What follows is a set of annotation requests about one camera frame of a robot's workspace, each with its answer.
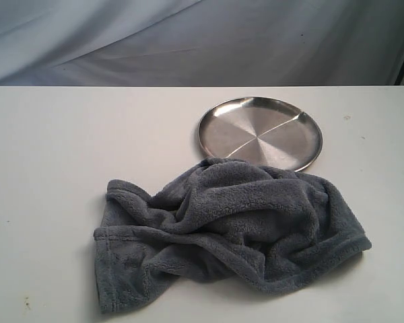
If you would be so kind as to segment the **grey-blue fleece towel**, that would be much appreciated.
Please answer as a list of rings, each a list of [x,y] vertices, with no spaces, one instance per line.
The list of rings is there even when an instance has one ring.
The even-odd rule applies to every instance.
[[[94,231],[100,310],[130,312],[183,277],[239,277],[268,295],[306,287],[371,248],[328,180],[207,158],[155,195],[111,180]]]

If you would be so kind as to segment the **round stainless steel plate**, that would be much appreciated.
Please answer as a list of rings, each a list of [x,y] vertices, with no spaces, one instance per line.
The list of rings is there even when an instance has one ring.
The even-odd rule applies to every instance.
[[[197,131],[201,153],[299,172],[323,148],[320,127],[305,111],[273,98],[243,97],[207,111]]]

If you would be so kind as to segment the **white backdrop sheet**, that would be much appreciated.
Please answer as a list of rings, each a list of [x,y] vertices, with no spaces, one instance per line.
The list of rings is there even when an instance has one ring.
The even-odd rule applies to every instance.
[[[0,85],[390,85],[404,1],[0,1]]]

